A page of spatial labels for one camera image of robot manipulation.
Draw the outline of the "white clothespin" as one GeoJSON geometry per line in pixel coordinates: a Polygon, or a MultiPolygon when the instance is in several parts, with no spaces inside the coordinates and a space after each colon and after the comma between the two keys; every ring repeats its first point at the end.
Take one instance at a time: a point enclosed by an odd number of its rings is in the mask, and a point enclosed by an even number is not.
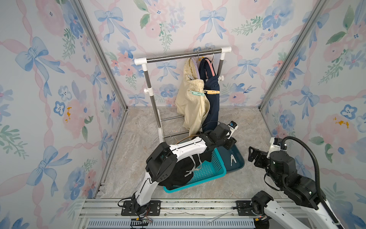
{"type": "Polygon", "coordinates": [[[230,155],[230,166],[233,166],[233,163],[237,163],[236,158],[233,154],[230,155]]]}

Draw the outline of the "black shorts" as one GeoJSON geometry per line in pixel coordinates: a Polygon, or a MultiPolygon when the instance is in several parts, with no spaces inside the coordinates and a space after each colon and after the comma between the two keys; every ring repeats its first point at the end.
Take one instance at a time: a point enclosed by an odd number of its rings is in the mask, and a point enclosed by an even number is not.
{"type": "Polygon", "coordinates": [[[178,161],[170,176],[159,183],[159,186],[171,190],[175,187],[186,185],[192,178],[193,173],[199,170],[199,166],[205,161],[211,162],[212,153],[201,153],[186,157],[178,161]]]}

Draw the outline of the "orange clothes hanger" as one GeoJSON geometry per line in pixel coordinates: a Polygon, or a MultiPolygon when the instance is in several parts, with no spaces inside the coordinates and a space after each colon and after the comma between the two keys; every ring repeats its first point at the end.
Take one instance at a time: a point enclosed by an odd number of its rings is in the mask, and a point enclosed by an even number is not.
{"type": "Polygon", "coordinates": [[[187,142],[187,141],[190,141],[190,140],[193,140],[193,139],[195,139],[198,136],[199,135],[190,135],[190,136],[187,136],[187,137],[183,138],[182,140],[178,141],[176,143],[176,145],[181,144],[181,143],[184,143],[184,142],[187,142]]]}

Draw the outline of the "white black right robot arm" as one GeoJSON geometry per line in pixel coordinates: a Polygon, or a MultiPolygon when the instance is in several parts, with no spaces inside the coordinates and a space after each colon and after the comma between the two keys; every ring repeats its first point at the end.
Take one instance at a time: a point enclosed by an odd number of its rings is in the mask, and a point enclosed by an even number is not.
{"type": "MultiPolygon", "coordinates": [[[[276,185],[276,191],[282,191],[296,205],[305,211],[314,225],[319,229],[341,229],[343,226],[329,206],[325,193],[320,186],[320,169],[312,150],[300,139],[287,136],[271,138],[268,152],[249,147],[248,161],[266,171],[276,185]],[[315,168],[315,179],[299,175],[295,159],[287,154],[287,140],[299,143],[309,153],[315,168]]],[[[265,191],[260,191],[252,197],[252,212],[256,215],[267,216],[277,221],[286,229],[305,229],[306,226],[288,213],[265,191]]]]}

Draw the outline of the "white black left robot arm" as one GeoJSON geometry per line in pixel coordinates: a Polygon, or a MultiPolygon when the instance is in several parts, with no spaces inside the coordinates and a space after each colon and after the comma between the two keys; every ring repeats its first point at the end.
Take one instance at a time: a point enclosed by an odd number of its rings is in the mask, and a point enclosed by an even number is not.
{"type": "Polygon", "coordinates": [[[195,177],[200,182],[213,179],[214,175],[203,175],[204,166],[220,156],[219,147],[230,149],[236,140],[232,137],[237,123],[219,124],[214,130],[197,135],[190,141],[168,145],[163,142],[146,160],[146,173],[138,190],[132,196],[134,209],[141,214],[148,207],[157,186],[175,191],[185,186],[194,186],[195,177]]]}

